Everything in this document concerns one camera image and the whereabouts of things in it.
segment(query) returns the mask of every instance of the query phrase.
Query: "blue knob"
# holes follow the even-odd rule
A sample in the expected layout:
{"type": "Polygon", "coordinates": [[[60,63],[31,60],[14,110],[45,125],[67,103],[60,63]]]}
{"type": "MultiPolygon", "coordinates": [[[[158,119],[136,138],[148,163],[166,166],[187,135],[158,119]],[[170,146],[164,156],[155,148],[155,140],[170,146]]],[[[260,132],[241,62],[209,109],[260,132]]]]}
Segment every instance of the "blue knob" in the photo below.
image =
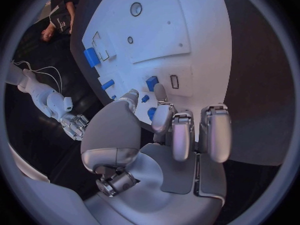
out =
{"type": "Polygon", "coordinates": [[[156,108],[155,107],[151,107],[151,108],[149,108],[149,110],[148,110],[148,116],[149,116],[149,119],[152,121],[152,119],[153,119],[153,116],[154,116],[154,114],[155,114],[155,111],[156,111],[156,108]]]}
{"type": "Polygon", "coordinates": [[[114,82],[114,80],[109,80],[108,82],[106,82],[106,83],[104,83],[102,86],[101,86],[101,88],[103,89],[103,90],[106,90],[106,89],[108,89],[110,86],[112,86],[112,85],[114,85],[115,84],[115,82],[114,82]]]}
{"type": "Polygon", "coordinates": [[[148,95],[145,95],[145,96],[141,99],[141,102],[142,102],[142,103],[145,103],[145,102],[147,102],[149,99],[150,99],[150,97],[149,97],[148,95]]]}

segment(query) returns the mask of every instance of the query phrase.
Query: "person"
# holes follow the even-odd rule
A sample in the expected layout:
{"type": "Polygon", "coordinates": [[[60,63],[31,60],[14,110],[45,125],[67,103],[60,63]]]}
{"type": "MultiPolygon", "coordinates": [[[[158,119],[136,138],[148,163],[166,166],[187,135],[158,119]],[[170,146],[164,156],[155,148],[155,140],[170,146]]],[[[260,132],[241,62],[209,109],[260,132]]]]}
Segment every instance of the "person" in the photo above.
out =
{"type": "Polygon", "coordinates": [[[57,5],[53,7],[49,15],[49,25],[41,32],[40,39],[43,42],[49,42],[55,32],[62,35],[70,35],[72,33],[76,9],[74,1],[75,0],[51,0],[51,7],[57,5]]]}

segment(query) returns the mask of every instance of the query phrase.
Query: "white wire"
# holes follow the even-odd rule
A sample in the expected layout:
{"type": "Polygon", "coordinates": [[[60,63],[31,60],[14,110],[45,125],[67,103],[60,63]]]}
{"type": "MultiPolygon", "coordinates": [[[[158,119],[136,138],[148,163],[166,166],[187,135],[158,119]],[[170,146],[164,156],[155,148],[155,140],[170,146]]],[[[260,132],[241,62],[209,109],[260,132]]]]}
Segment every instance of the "white wire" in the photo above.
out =
{"type": "Polygon", "coordinates": [[[37,73],[37,74],[46,74],[46,75],[50,76],[50,77],[53,78],[53,80],[56,82],[56,85],[57,85],[57,87],[58,87],[58,92],[59,92],[60,94],[63,93],[63,81],[62,81],[62,77],[61,77],[61,74],[60,74],[60,72],[57,70],[56,67],[54,67],[54,66],[46,66],[46,67],[43,67],[43,68],[40,68],[40,69],[37,69],[37,70],[32,70],[30,63],[27,62],[27,61],[19,61],[19,62],[15,62],[15,61],[13,60],[12,63],[15,64],[15,65],[17,65],[17,66],[20,65],[20,64],[22,64],[22,63],[25,63],[25,64],[27,64],[27,66],[28,66],[28,68],[29,68],[30,71],[32,71],[32,72],[34,72],[34,73],[37,73]],[[59,79],[60,79],[60,85],[59,85],[58,81],[57,81],[52,75],[50,75],[49,73],[41,72],[41,71],[40,71],[40,70],[48,69],[48,68],[52,68],[52,69],[55,69],[55,70],[57,71],[58,76],[59,76],[59,79]]]}

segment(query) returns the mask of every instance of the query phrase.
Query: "round hole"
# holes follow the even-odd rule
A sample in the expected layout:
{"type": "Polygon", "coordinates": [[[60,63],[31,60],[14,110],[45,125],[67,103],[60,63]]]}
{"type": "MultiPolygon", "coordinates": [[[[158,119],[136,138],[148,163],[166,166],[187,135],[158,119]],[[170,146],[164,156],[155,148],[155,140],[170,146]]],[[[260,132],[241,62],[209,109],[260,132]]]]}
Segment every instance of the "round hole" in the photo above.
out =
{"type": "Polygon", "coordinates": [[[132,16],[137,17],[142,12],[142,5],[139,2],[135,2],[130,7],[130,13],[132,16]]]}
{"type": "Polygon", "coordinates": [[[127,41],[128,41],[130,44],[133,44],[133,43],[134,43],[134,40],[133,40],[133,38],[132,38],[131,36],[129,36],[129,37],[127,38],[127,41]]]}

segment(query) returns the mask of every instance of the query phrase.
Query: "white robot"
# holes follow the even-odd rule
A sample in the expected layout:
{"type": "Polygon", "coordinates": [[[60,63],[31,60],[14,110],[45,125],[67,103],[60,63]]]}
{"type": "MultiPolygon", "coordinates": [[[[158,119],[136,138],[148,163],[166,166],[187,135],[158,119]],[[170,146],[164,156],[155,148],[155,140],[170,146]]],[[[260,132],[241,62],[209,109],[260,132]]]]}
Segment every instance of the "white robot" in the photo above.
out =
{"type": "Polygon", "coordinates": [[[202,109],[196,145],[193,113],[178,112],[157,83],[158,106],[151,125],[154,142],[140,149],[140,121],[134,115],[139,93],[135,89],[89,122],[83,115],[69,113],[72,100],[38,82],[30,70],[11,64],[6,82],[29,93],[33,103],[61,123],[68,136],[82,141],[84,166],[102,175],[96,181],[100,200],[87,203],[98,204],[91,205],[95,217],[109,217],[110,224],[164,225],[212,224],[217,218],[227,189],[222,163],[232,144],[231,120],[224,104],[202,109]]]}

